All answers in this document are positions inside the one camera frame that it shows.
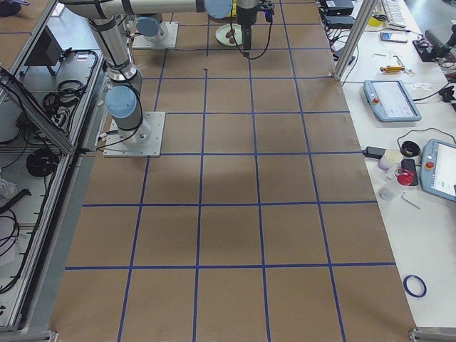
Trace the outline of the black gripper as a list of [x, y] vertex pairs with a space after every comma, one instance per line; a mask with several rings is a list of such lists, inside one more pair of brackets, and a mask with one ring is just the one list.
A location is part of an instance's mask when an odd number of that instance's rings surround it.
[[259, 0], [237, 0], [237, 23], [243, 27], [243, 49], [251, 49], [251, 26], [257, 21]]

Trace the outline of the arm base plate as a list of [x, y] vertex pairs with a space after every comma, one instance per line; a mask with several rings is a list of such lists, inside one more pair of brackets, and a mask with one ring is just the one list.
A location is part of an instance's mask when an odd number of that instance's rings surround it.
[[125, 131], [107, 137], [104, 157], [159, 157], [165, 126], [165, 112], [144, 112], [142, 125], [131, 138]]
[[177, 42], [179, 24], [175, 21], [159, 23], [154, 19], [137, 20], [138, 34], [133, 40], [132, 47], [137, 50], [173, 49]]

